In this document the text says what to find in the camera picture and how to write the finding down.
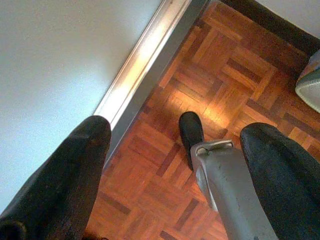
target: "parquet floor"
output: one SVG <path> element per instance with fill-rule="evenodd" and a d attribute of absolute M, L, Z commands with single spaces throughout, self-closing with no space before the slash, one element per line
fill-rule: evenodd
<path fill-rule="evenodd" d="M 109 240 L 226 240 L 187 166 L 178 119 L 196 112 L 206 140 L 253 122 L 278 127 L 320 159 L 320 114 L 296 96 L 307 56 L 222 3 L 190 30 L 100 182 L 87 229 Z"/>

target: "white wall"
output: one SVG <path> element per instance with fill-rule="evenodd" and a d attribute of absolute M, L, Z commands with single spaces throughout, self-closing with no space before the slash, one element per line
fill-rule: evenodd
<path fill-rule="evenodd" d="M 320 0 L 256 0 L 278 16 L 320 39 Z"/>
<path fill-rule="evenodd" d="M 0 213 L 95 111 L 160 2 L 0 1 Z"/>

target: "wooden floor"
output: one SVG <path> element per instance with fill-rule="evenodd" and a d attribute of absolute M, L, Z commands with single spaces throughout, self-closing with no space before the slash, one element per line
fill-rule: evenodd
<path fill-rule="evenodd" d="M 195 24 L 100 182 L 87 229 L 109 240 L 226 240 L 179 137 L 196 112 L 206 140 L 274 125 L 320 159 L 320 114 L 294 92 L 307 56 L 222 3 Z"/>

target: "black shoe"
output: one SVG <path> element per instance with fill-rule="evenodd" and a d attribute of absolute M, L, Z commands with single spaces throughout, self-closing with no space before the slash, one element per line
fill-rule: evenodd
<path fill-rule="evenodd" d="M 205 140 L 204 130 L 199 116 L 193 111 L 187 111 L 179 119 L 180 136 L 188 156 L 188 165 L 193 170 L 190 149 L 193 145 Z"/>

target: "dark floor edge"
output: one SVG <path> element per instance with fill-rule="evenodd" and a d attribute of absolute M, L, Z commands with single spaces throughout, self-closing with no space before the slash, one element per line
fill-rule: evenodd
<path fill-rule="evenodd" d="M 312 56 L 320 49 L 320 39 L 293 25 L 255 0 L 220 0 L 260 26 Z"/>
<path fill-rule="evenodd" d="M 191 1 L 168 41 L 164 45 L 159 56 L 156 58 L 149 72 L 146 74 L 137 91 L 133 95 L 133 98 L 126 107 L 118 123 L 112 130 L 110 148 L 106 156 L 104 168 L 108 166 L 109 160 L 116 152 L 118 145 L 121 144 L 121 140 L 126 134 L 127 130 L 134 123 L 135 118 L 147 97 L 160 81 L 163 73 L 172 62 L 176 52 L 180 49 L 180 46 L 190 28 L 193 26 L 198 17 L 201 16 L 209 2 L 209 0 Z"/>

